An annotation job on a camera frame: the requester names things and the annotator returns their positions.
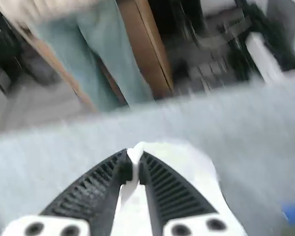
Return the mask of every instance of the floor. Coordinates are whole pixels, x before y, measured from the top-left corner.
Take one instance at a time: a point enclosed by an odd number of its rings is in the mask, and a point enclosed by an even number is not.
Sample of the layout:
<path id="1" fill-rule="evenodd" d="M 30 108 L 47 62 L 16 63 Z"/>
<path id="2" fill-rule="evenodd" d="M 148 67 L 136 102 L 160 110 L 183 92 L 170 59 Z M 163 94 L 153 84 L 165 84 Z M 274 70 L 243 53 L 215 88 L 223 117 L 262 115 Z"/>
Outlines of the floor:
<path id="1" fill-rule="evenodd" d="M 90 113 L 62 80 L 43 87 L 24 75 L 9 96 L 0 91 L 0 133 L 71 120 Z"/>

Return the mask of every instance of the person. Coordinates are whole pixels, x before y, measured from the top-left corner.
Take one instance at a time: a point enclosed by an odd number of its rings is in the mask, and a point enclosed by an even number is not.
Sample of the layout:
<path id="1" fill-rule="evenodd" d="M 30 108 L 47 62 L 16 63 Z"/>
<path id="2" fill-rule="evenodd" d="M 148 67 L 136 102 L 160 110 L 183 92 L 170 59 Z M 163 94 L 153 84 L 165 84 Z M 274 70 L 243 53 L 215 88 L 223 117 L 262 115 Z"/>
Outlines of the person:
<path id="1" fill-rule="evenodd" d="M 99 58 L 130 107 L 153 100 L 115 0 L 0 0 L 0 10 L 9 20 L 26 23 L 47 43 L 100 112 L 120 103 Z"/>

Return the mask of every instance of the screw hole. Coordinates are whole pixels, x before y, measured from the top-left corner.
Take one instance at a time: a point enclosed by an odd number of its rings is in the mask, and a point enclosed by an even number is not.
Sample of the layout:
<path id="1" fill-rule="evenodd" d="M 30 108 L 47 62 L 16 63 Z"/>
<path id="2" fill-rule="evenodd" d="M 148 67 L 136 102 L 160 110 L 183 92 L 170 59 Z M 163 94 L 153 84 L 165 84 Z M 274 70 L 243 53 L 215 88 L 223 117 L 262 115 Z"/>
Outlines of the screw hole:
<path id="1" fill-rule="evenodd" d="M 188 236 L 188 235 L 191 235 L 190 229 L 185 225 L 174 225 L 172 227 L 172 233 L 175 236 Z"/>
<path id="2" fill-rule="evenodd" d="M 206 225 L 207 227 L 210 229 L 210 230 L 217 230 L 217 231 L 220 231 L 220 230 L 225 230 L 226 229 L 226 225 L 224 224 L 223 221 L 220 221 L 218 219 L 211 219 L 211 220 L 208 220 L 206 222 Z"/>
<path id="3" fill-rule="evenodd" d="M 79 233 L 80 233 L 79 228 L 71 225 L 62 230 L 61 236 L 78 236 Z"/>
<path id="4" fill-rule="evenodd" d="M 36 236 L 39 235 L 43 231 L 44 225 L 40 222 L 35 222 L 33 224 L 30 224 L 26 230 L 25 235 L 26 236 Z"/>

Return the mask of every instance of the black ribbed pad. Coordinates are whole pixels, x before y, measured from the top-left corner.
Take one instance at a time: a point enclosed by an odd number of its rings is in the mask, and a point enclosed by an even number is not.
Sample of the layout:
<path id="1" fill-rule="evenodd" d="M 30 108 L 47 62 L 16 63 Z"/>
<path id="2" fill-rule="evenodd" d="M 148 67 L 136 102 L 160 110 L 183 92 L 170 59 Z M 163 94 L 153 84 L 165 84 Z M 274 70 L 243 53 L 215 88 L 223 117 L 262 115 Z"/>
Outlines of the black ribbed pad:
<path id="1" fill-rule="evenodd" d="M 146 152 L 140 160 L 140 183 L 146 185 L 153 235 L 162 235 L 171 219 L 216 212 L 185 178 Z"/>
<path id="2" fill-rule="evenodd" d="M 92 236 L 108 236 L 120 186 L 131 179 L 132 162 L 124 149 L 82 175 L 41 214 L 84 219 Z"/>

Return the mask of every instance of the pant leg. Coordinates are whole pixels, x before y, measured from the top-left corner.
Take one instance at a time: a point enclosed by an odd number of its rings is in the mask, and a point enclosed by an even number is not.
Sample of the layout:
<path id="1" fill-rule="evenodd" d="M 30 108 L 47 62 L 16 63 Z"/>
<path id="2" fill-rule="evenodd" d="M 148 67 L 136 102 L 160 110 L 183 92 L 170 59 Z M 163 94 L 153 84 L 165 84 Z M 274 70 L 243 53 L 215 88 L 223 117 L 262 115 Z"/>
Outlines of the pant leg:
<path id="1" fill-rule="evenodd" d="M 129 106 L 152 101 L 151 90 L 141 75 L 115 0 L 103 0 L 77 16 L 89 47 L 97 53 Z"/>
<path id="2" fill-rule="evenodd" d="M 97 65 L 95 55 L 81 35 L 74 16 L 30 28 L 47 43 L 63 67 L 79 82 L 97 110 L 105 112 L 119 106 L 117 96 Z"/>

